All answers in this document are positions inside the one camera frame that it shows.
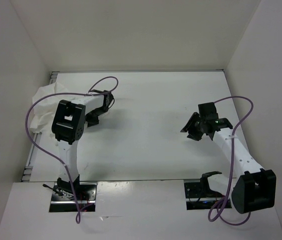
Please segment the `white skirt cloth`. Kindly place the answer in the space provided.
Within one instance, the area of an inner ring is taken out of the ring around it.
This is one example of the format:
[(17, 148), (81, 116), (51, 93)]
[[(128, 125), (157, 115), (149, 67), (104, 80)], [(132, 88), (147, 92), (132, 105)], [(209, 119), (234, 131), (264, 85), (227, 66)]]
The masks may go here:
[[(60, 83), (55, 82), (47, 86), (42, 86), (32, 97), (32, 103), (35, 103), (47, 95), (65, 92), (68, 92), (68, 89)], [(51, 126), (58, 103), (61, 100), (72, 101), (74, 99), (74, 95), (56, 95), (40, 101), (33, 108), (34, 117), (29, 125), (29, 130), (34, 134), (41, 133), (47, 137), (50, 137), (55, 142), (56, 139), (55, 135), (52, 133)]]

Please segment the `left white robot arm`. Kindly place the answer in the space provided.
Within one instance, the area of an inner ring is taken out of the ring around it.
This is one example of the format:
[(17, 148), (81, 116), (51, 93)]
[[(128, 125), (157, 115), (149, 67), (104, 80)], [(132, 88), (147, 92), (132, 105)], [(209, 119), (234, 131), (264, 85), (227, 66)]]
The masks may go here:
[(99, 124), (99, 116), (108, 112), (115, 102), (112, 93), (94, 91), (94, 95), (72, 101), (61, 100), (52, 122), (52, 133), (58, 142), (59, 158), (62, 160), (57, 187), (64, 196), (74, 200), (80, 195), (80, 175), (77, 168), (78, 141), (84, 127)]

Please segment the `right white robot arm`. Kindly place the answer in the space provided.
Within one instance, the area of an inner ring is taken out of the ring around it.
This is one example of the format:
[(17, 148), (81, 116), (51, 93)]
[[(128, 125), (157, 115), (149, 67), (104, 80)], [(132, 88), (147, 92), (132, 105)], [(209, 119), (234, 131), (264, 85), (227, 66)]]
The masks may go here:
[(194, 112), (182, 128), (189, 139), (200, 141), (207, 135), (230, 162), (230, 176), (219, 171), (207, 172), (200, 178), (200, 191), (210, 197), (215, 192), (230, 197), (237, 212), (245, 214), (275, 205), (276, 174), (264, 169), (236, 136), (236, 126), (218, 114)]

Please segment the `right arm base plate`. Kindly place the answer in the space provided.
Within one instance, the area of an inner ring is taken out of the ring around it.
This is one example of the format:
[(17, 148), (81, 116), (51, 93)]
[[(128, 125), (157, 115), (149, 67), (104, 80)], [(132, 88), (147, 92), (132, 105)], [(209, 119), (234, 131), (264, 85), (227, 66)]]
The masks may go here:
[(216, 191), (203, 191), (199, 180), (184, 181), (184, 191), (188, 211), (209, 210), (223, 197)]

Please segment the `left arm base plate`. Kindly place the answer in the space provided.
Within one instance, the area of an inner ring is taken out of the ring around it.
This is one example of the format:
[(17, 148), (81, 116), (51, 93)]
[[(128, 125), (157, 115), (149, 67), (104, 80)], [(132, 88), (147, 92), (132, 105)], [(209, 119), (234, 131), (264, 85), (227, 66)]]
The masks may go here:
[[(97, 183), (82, 182), (80, 187), (80, 192), (76, 194), (79, 208), (83, 209), (83, 212), (95, 212)], [(73, 195), (60, 190), (56, 183), (52, 190), (49, 212), (77, 212)]]

